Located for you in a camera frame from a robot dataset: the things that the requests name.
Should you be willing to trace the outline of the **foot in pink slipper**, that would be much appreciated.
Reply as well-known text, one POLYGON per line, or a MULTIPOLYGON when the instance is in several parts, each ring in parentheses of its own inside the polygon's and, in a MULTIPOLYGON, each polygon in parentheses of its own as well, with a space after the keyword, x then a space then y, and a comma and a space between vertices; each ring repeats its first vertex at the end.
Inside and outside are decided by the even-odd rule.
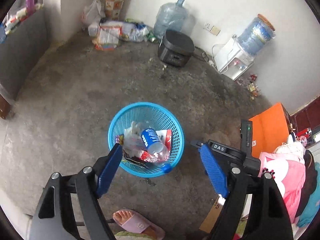
POLYGON ((123 229, 114 236, 117 240, 163 240, 165 231, 140 213, 122 209, 113 214, 113 220, 123 229))

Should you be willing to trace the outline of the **red white snack bag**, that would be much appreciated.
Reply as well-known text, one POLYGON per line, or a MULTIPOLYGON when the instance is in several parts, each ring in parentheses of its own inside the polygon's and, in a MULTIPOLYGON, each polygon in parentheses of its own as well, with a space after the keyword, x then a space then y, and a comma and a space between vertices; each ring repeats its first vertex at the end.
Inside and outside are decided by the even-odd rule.
POLYGON ((146 128, 142 131, 128 128, 124 132, 123 149, 130 158, 146 163, 165 163, 171 153, 172 130, 156 131, 146 128))

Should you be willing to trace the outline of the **grey cabinet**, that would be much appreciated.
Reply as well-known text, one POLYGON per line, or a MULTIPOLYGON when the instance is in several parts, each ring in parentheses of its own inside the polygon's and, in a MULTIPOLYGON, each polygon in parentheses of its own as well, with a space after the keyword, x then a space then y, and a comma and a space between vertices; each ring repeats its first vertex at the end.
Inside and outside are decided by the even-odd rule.
POLYGON ((15 100, 30 71, 49 48, 46 10, 35 12, 1 44, 1 95, 15 100))

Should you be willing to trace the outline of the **pile of packaging trash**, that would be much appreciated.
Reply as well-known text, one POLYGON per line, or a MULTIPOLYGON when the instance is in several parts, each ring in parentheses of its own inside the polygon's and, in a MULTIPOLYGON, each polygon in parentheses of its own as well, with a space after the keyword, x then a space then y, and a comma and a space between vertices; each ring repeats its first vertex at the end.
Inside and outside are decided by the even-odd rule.
POLYGON ((87 29, 89 36, 93 38, 95 49, 100 51, 114 50, 122 42, 159 42, 150 26, 133 19, 109 21, 101 18, 90 24, 87 29))

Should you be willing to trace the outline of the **Pepsi plastic bottle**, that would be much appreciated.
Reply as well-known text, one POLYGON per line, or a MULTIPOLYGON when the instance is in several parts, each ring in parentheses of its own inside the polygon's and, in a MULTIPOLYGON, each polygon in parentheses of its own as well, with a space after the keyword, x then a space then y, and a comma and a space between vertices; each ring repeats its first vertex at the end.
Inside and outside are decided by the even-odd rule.
POLYGON ((141 132, 146 151, 150 155, 152 167, 159 168, 163 173, 172 171, 169 163, 170 151, 161 141, 160 137, 153 128, 146 128, 141 132))

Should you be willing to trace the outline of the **pink cloth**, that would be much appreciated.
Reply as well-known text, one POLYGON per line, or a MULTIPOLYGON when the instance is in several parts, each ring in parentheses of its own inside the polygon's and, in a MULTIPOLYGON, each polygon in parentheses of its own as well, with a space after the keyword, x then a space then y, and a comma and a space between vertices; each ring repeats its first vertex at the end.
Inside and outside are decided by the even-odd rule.
POLYGON ((302 154, 260 154, 260 172, 272 173, 284 200, 291 222, 294 222, 299 207, 301 191, 305 183, 305 161, 302 154))

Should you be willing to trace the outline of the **water jug on dispenser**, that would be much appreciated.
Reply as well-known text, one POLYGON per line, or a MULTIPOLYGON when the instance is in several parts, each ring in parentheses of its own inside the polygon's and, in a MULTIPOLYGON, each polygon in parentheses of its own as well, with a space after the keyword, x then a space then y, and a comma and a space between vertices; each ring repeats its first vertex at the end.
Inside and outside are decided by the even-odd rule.
POLYGON ((275 38, 274 26, 265 16, 257 14, 257 17, 238 36, 238 42, 246 53, 256 56, 273 38, 275 38))

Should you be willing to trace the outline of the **white plastic bag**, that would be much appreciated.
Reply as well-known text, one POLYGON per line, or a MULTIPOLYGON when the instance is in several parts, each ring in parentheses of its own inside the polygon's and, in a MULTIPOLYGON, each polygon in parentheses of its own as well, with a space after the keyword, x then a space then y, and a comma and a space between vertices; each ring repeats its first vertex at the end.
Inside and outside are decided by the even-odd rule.
POLYGON ((84 26, 89 26, 95 21, 99 21, 105 17, 104 7, 100 0, 93 0, 91 5, 85 6, 81 22, 84 26))

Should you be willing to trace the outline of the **white water dispenser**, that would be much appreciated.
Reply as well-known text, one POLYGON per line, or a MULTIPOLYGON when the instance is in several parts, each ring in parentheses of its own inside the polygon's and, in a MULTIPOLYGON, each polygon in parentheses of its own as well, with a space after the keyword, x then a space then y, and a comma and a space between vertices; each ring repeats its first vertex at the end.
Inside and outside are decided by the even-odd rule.
POLYGON ((212 56, 217 71, 233 81, 254 63, 254 57, 244 51, 236 35, 233 35, 225 44, 213 45, 212 56))

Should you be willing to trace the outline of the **blue mesh trash basket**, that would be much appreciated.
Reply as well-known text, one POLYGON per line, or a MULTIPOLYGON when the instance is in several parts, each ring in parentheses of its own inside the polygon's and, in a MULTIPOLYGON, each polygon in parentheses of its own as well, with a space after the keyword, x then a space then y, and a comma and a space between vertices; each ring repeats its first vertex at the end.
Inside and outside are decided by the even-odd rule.
POLYGON ((116 143, 123 147, 120 167, 142 178, 169 173, 184 151, 184 133, 176 117, 150 102, 121 109, 110 123, 107 140, 109 148, 116 143))

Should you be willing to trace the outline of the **orange box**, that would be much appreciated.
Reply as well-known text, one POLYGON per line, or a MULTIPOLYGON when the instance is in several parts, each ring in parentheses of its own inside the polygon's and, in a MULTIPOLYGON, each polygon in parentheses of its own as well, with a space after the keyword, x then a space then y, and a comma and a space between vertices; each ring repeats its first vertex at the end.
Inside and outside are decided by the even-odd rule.
POLYGON ((261 152, 273 153, 287 141, 289 114, 278 102, 262 113, 250 118, 252 122, 252 155, 259 158, 261 152))

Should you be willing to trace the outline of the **empty blue water jug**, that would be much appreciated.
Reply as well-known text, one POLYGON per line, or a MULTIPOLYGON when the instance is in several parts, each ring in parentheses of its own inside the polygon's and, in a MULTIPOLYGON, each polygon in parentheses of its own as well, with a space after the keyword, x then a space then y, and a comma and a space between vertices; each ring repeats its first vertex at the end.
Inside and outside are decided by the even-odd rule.
POLYGON ((177 0, 175 3, 165 3, 160 7, 153 27, 153 33, 158 39, 161 39, 167 30, 182 30, 188 18, 188 10, 183 6, 184 2, 185 0, 177 0))

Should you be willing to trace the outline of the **small wooden stool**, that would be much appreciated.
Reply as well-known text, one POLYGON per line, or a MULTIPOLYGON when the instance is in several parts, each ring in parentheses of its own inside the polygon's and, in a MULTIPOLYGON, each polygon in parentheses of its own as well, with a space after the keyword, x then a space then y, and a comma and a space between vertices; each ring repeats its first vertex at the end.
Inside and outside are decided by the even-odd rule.
POLYGON ((0 95, 0 117, 5 120, 10 113, 10 110, 10 103, 8 103, 7 100, 2 95, 0 95))

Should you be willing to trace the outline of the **black rice cooker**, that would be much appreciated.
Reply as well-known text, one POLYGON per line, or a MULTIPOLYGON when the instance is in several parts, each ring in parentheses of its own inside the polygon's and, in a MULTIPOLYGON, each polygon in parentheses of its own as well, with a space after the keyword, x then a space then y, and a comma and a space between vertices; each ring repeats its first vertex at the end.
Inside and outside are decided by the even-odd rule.
POLYGON ((158 48, 159 59, 174 67, 184 67, 195 52, 192 39, 180 31, 166 30, 158 48))

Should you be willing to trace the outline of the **purple cup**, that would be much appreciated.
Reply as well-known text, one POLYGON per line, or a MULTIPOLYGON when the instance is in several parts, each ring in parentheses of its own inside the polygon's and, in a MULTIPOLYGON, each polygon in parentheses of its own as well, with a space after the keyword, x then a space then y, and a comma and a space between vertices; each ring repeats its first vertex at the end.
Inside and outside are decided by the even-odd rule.
POLYGON ((26 10, 28 15, 32 15, 35 12, 35 0, 25 0, 26 10))

